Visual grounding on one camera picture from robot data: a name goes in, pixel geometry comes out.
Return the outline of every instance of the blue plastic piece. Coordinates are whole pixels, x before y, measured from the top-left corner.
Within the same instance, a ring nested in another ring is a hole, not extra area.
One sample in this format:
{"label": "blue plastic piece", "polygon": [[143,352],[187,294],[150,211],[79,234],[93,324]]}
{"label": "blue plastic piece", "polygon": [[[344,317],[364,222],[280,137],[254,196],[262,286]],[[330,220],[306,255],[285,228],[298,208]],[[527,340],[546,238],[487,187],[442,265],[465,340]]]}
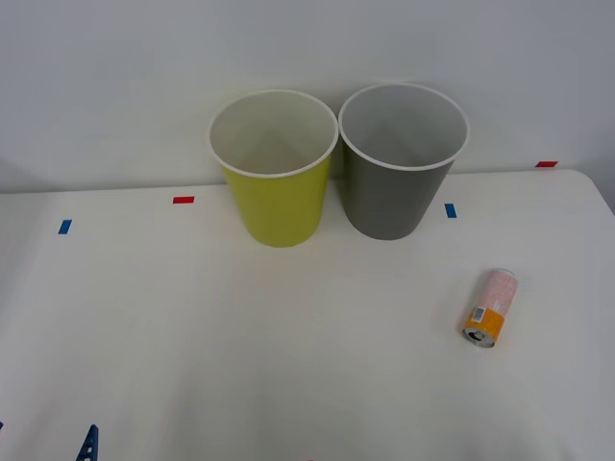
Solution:
{"label": "blue plastic piece", "polygon": [[76,461],[98,461],[98,427],[91,425]]}
{"label": "blue plastic piece", "polygon": [[60,230],[58,231],[58,234],[60,235],[64,235],[68,233],[68,230],[70,229],[70,225],[72,224],[73,220],[72,219],[64,219],[61,222],[61,226],[60,226]]}
{"label": "blue plastic piece", "polygon": [[456,218],[457,217],[457,213],[455,212],[455,205],[453,205],[453,204],[444,204],[444,207],[446,208],[446,215],[449,218]]}

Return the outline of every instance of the white table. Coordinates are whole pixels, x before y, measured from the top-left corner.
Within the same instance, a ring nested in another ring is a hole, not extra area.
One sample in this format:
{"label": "white table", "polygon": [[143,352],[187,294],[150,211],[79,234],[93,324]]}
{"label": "white table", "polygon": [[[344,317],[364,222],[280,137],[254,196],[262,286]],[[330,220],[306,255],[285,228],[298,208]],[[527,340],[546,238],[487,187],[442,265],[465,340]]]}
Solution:
{"label": "white table", "polygon": [[[520,291],[481,350],[458,325],[493,267]],[[331,186],[291,249],[224,185],[0,196],[0,459],[72,461],[97,424],[101,461],[612,460],[614,289],[573,171],[449,176],[394,242]]]}

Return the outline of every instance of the gray bin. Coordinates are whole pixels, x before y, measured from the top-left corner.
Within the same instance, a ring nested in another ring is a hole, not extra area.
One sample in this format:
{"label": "gray bin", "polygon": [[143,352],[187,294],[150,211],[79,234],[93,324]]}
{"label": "gray bin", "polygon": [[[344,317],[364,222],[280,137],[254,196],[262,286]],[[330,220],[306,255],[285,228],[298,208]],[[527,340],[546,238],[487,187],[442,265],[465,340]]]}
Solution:
{"label": "gray bin", "polygon": [[357,230],[380,240],[416,229],[470,132],[451,98],[413,84],[355,93],[339,113],[339,129],[344,210]]}

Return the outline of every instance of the can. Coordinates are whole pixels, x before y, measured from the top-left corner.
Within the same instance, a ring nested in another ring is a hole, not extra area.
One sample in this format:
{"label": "can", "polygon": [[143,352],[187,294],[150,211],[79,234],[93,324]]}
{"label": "can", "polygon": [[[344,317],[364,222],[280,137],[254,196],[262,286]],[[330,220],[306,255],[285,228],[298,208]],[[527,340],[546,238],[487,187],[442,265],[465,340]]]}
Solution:
{"label": "can", "polygon": [[506,269],[494,269],[480,292],[476,306],[463,327],[463,336],[482,348],[493,348],[519,282]]}

